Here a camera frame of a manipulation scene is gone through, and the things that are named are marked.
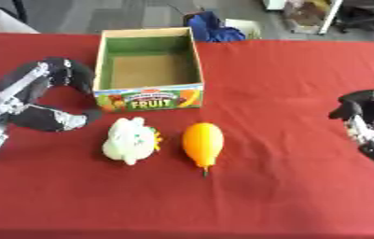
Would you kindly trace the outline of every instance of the box label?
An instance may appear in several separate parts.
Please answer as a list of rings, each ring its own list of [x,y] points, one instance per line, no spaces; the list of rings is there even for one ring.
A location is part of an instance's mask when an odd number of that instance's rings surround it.
[[[123,91],[119,94],[97,96],[98,105],[108,112],[199,107],[201,101],[202,90],[198,88],[171,91]]]

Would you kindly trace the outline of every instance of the fruit box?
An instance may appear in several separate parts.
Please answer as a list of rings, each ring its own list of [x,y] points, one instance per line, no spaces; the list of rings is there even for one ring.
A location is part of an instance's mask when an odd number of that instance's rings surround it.
[[[93,92],[105,111],[200,107],[203,79],[190,28],[103,31]]]

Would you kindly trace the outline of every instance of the plush toy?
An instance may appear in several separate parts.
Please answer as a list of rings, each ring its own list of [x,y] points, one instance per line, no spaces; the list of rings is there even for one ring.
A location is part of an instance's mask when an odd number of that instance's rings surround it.
[[[108,132],[108,139],[103,144],[103,153],[110,159],[125,161],[135,165],[137,161],[149,157],[154,150],[159,150],[159,132],[145,126],[143,118],[132,120],[118,119]]]

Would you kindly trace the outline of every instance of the robotic hand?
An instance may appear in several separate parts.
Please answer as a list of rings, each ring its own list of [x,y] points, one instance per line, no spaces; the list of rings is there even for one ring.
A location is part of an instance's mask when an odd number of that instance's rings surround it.
[[[374,90],[343,95],[339,102],[341,105],[329,118],[342,119],[359,150],[374,161]]]
[[[27,63],[0,80],[0,147],[7,139],[9,123],[39,131],[60,132],[83,127],[96,120],[99,109],[72,115],[35,101],[53,86],[70,86],[92,94],[93,72],[70,59],[49,57]]]

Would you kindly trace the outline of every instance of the fruit text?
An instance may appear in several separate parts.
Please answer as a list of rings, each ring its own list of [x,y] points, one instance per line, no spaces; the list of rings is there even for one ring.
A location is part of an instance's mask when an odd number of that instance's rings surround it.
[[[132,101],[132,109],[169,107],[171,100]]]

